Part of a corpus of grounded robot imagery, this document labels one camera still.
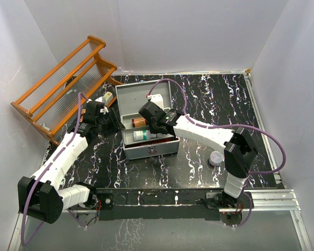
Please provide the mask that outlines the white pill bottle teal label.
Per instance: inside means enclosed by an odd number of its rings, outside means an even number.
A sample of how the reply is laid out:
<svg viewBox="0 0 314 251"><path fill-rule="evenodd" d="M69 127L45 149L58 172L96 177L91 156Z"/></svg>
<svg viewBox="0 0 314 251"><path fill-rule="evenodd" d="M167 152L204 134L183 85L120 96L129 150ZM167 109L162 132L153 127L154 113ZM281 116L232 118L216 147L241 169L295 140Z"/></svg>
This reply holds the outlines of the white pill bottle teal label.
<svg viewBox="0 0 314 251"><path fill-rule="evenodd" d="M146 140L156 139L156 138L157 138L157 134L153 134L149 130L140 130L140 131L133 132L133 139L135 142L146 141Z"/></svg>

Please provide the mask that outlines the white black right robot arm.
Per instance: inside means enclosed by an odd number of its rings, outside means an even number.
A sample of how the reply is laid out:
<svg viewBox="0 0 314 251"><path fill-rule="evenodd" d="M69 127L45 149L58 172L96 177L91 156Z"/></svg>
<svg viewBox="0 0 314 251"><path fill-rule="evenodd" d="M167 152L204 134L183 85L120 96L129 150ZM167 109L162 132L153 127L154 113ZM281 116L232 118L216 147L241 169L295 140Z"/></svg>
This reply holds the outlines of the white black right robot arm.
<svg viewBox="0 0 314 251"><path fill-rule="evenodd" d="M243 185L258 155L257 146L248 130L240 126L234 131L214 128L175 109L165 112L151 101L140 108L139 114L146 119L152 133L192 139L222 154L227 181L221 194L211 201L219 207L231 208L241 202Z"/></svg>

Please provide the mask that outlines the grey plastic divider tray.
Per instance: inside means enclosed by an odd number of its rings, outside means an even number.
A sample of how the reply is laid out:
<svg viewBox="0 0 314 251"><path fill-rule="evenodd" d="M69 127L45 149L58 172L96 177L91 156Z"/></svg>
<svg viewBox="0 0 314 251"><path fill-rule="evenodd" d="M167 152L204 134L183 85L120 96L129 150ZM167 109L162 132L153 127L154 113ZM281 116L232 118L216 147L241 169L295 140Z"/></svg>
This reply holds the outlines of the grey plastic divider tray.
<svg viewBox="0 0 314 251"><path fill-rule="evenodd" d="M121 115L120 116L121 123L125 126L125 129L122 130L122 138L123 138L125 145L134 144L134 143L149 142L149 141L153 140L153 139L141 140L141 141L135 141L134 140L134 137L133 137L134 132L142 131L142 130L147 130L147 131L150 130L148 125L145 125L142 127L137 127L137 128L134 128L132 126L132 119L136 119L136 118L140 118L140 117L141 116L139 113L130 113L127 115Z"/></svg>

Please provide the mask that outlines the grey metal medicine case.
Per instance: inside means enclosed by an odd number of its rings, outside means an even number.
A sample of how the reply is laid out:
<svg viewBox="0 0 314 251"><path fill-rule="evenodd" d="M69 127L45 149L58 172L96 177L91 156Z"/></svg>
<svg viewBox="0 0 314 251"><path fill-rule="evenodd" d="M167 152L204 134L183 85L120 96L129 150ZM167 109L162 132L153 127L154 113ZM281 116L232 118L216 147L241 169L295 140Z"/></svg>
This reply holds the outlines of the grey metal medicine case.
<svg viewBox="0 0 314 251"><path fill-rule="evenodd" d="M154 94L161 94L164 101L164 112L168 112L171 108L173 108L172 105L172 99L171 99L171 88L170 88L170 82L169 81L162 81L159 83L156 87L153 85L156 81L147 81L147 82L139 82L139 83L131 83L131 84L124 84L119 85L116 87L116 95L118 100L118 107L119 107L119 113L121 115L127 115L130 113L139 113L140 108L145 105L147 100L147 94L152 89L152 95ZM129 144L125 145L123 141L124 146L124 153L126 155L126 158L129 160L132 159L139 159L139 158L148 158L152 156L158 156L158 155L165 155L165 154L173 154L178 152L180 140L179 138L167 134L163 135L158 133L157 138L154 140L159 139L168 139L172 138L173 141L166 142L166 143L160 143L160 144L154 144L154 145L146 145L146 146L139 146L134 147L135 144Z"/></svg>

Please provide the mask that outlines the red first aid kit pouch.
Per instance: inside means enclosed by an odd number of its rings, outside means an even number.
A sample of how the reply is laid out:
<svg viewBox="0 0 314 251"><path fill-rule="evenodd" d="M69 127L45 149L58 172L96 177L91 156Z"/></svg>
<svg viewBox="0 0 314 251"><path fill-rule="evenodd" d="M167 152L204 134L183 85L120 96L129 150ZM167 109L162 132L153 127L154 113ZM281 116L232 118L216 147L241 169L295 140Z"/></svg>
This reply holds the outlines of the red first aid kit pouch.
<svg viewBox="0 0 314 251"><path fill-rule="evenodd" d="M149 142L141 142L141 143L136 143L133 146L134 147L139 147L139 146L146 146L146 145L154 145L154 144L160 144L160 143L166 143L166 142L171 142L173 141L172 138L168 139L159 139L159 140L154 140L154 141L149 141Z"/></svg>

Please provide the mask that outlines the amber bottle orange cap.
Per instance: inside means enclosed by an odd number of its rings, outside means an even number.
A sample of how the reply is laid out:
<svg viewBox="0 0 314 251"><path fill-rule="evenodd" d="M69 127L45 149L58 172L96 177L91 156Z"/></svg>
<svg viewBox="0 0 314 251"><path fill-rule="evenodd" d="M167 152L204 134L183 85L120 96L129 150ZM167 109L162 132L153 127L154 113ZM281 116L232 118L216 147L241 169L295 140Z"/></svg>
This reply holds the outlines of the amber bottle orange cap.
<svg viewBox="0 0 314 251"><path fill-rule="evenodd" d="M131 123L133 128L143 127L148 124L145 118L134 118L131 120Z"/></svg>

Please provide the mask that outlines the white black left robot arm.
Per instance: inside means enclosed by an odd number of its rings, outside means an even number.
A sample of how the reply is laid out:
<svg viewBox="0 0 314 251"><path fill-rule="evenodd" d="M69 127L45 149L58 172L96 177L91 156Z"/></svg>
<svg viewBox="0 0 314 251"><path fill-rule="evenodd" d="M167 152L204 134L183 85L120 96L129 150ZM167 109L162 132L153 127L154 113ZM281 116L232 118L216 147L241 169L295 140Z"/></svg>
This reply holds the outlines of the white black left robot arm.
<svg viewBox="0 0 314 251"><path fill-rule="evenodd" d="M125 127L113 108L104 103L89 101L68 127L60 145L48 160L31 176L18 182L19 212L25 216L54 223L63 210L82 204L91 209L97 204L93 185L78 182L72 187L60 188L62 179L93 140L111 136Z"/></svg>

